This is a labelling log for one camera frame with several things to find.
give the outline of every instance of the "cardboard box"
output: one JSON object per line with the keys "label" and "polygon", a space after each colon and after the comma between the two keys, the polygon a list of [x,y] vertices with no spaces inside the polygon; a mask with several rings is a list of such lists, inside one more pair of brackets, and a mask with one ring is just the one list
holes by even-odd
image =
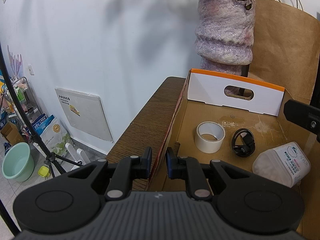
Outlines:
{"label": "cardboard box", "polygon": [[11,122],[8,122],[2,128],[1,134],[4,136],[4,138],[6,138],[6,140],[11,144],[11,146],[20,142],[24,142],[24,139],[19,133],[17,127]]}
{"label": "cardboard box", "polygon": [[[225,85],[250,89],[254,93],[253,98],[246,100],[239,96],[222,95]],[[311,163],[310,173],[302,179],[299,186],[295,186],[305,202],[305,213],[297,232],[307,239],[319,239],[320,143],[316,141],[316,135],[286,120],[283,108],[289,99],[292,97],[288,91],[270,83],[192,69],[178,100],[163,147],[153,166],[148,190],[185,190],[183,180],[170,180],[167,177],[163,161],[167,147],[174,148],[180,144],[178,156],[191,156],[200,163],[207,164],[212,159],[220,159],[252,172],[252,164],[260,153],[295,141]],[[226,131],[220,150],[213,154],[201,152],[194,143],[196,127],[205,121],[218,122]],[[256,149],[248,158],[236,156],[231,148],[231,138],[240,128],[247,128],[254,135]]]}

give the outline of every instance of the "electrical box cover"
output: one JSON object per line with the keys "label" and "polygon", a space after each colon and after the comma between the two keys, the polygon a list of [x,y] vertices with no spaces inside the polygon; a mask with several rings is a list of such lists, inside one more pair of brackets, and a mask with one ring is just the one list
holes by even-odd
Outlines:
{"label": "electrical box cover", "polygon": [[55,90],[71,126],[113,142],[99,96],[63,88]]}

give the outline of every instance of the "white tape roll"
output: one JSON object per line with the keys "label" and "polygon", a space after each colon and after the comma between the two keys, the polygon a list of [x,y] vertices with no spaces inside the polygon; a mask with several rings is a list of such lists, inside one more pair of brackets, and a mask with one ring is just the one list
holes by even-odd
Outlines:
{"label": "white tape roll", "polygon": [[[217,140],[207,140],[201,135],[210,134]],[[195,144],[196,147],[204,153],[215,153],[221,147],[226,131],[223,126],[215,122],[202,122],[196,130]]]}

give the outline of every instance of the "wooden table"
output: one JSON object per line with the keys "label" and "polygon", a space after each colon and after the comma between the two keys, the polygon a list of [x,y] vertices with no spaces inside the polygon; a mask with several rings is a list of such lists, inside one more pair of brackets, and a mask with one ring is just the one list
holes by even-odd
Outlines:
{"label": "wooden table", "polygon": [[[121,135],[107,155],[110,163],[118,163],[123,157],[141,156],[147,146],[152,147],[152,166],[169,128],[185,78],[168,77],[135,119]],[[136,179],[133,190],[144,190],[146,179]]]}

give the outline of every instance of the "brown paper bag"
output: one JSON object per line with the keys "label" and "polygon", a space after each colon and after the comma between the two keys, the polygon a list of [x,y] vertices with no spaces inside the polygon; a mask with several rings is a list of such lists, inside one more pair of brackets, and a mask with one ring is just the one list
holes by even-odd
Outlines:
{"label": "brown paper bag", "polygon": [[250,72],[309,104],[320,52],[320,22],[297,8],[256,0]]}

